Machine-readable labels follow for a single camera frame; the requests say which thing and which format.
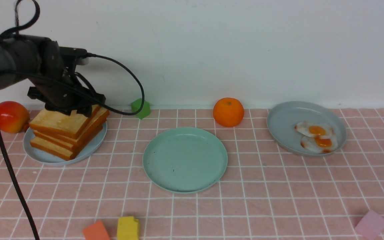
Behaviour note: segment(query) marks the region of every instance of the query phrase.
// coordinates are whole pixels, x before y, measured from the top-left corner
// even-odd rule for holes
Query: blue plate
[[[213,134],[198,128],[175,128],[155,137],[143,154],[147,176],[173,193],[197,193],[219,181],[227,152]]]
[[[301,122],[330,125],[337,137],[338,147],[330,153],[314,153],[300,145],[303,135],[294,129]],[[347,139],[346,127],[332,111],[310,102],[284,102],[275,106],[268,115],[267,124],[273,139],[288,152],[306,157],[323,157],[341,149]]]
[[[88,158],[93,152],[95,152],[100,145],[103,143],[103,140],[105,139],[106,132],[108,131],[108,124],[103,124],[103,129],[94,137],[87,146],[82,149],[82,151],[76,156],[76,158],[66,161],[59,157],[56,157],[55,155],[49,154],[47,152],[44,152],[42,150],[36,149],[31,146],[30,140],[35,137],[35,134],[33,134],[32,129],[28,129],[26,131],[26,134],[23,138],[23,149],[25,149],[26,154],[34,159],[37,162],[40,162],[45,165],[52,165],[52,166],[64,166],[73,164],[76,162],[79,162],[85,158]]]

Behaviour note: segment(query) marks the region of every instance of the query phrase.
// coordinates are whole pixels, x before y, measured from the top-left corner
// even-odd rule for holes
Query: light blue plate
[[[59,157],[56,157],[55,155],[49,154],[47,152],[44,152],[42,150],[36,149],[31,146],[30,140],[35,137],[35,134],[33,134],[32,129],[28,129],[26,131],[26,134],[23,138],[23,149],[25,149],[26,154],[34,159],[37,162],[40,162],[45,165],[52,165],[52,166],[64,166],[73,164],[76,162],[79,162],[85,158],[88,158],[93,152],[95,152],[100,145],[103,143],[103,140],[105,139],[106,132],[108,131],[108,124],[103,124],[103,129],[94,137],[87,146],[82,149],[82,151],[76,156],[76,158],[66,161]]]
[[[203,129],[175,128],[149,143],[143,167],[151,181],[167,191],[197,193],[222,177],[227,152],[217,137]]]

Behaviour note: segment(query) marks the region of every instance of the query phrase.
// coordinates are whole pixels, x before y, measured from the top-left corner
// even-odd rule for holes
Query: pink sponge
[[[368,240],[374,240],[384,229],[384,218],[370,210],[355,227],[355,231]]]

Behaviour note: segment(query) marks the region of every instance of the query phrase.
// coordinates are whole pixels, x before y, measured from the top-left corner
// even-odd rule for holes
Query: green block
[[[135,112],[135,111],[139,110],[140,105],[142,105],[142,99],[141,98],[139,98],[136,101],[131,103],[131,111]],[[140,119],[143,119],[143,118],[149,116],[149,114],[151,114],[151,105],[149,104],[149,102],[145,101],[145,103],[143,104],[142,110],[138,114],[136,114],[135,116],[140,118]]]

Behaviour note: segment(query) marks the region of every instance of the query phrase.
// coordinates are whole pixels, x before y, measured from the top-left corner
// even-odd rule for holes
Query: white wall
[[[0,0],[0,33],[14,0]],[[384,106],[384,0],[40,0],[27,34],[115,58],[159,107],[210,107],[222,97],[248,106],[305,100]],[[33,15],[25,0],[20,21]],[[110,62],[78,69],[111,105],[140,97]],[[0,101],[38,104],[24,81]]]

